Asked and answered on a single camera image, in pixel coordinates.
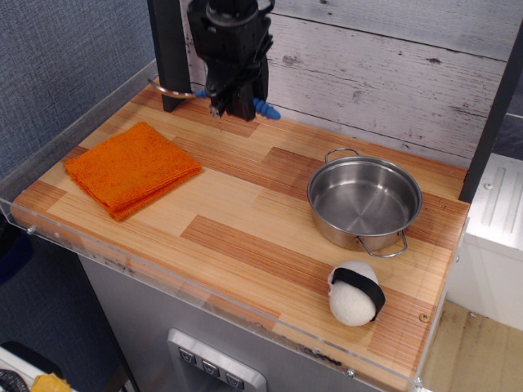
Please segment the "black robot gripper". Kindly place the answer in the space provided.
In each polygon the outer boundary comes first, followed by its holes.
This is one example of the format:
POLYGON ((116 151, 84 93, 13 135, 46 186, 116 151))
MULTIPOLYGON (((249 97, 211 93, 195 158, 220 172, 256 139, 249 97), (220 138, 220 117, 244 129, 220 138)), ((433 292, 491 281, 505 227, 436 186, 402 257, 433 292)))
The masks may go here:
POLYGON ((268 97, 274 7, 273 1, 191 1, 187 6, 194 49, 208 70, 206 85, 229 84, 226 113, 244 121, 255 118, 253 98, 268 97))

